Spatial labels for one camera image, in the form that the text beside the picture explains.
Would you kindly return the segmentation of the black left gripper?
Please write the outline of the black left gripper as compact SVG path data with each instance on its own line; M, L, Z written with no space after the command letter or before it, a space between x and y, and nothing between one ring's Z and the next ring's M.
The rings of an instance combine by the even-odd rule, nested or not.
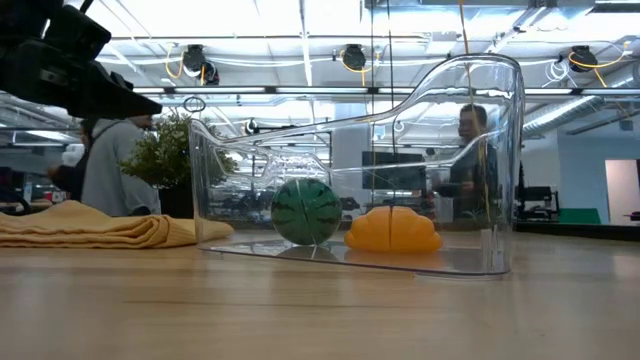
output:
M159 114L120 74L89 63L76 80L76 55L64 33L76 8L62 1L1 2L1 90L39 104L66 104L69 115L122 119Z

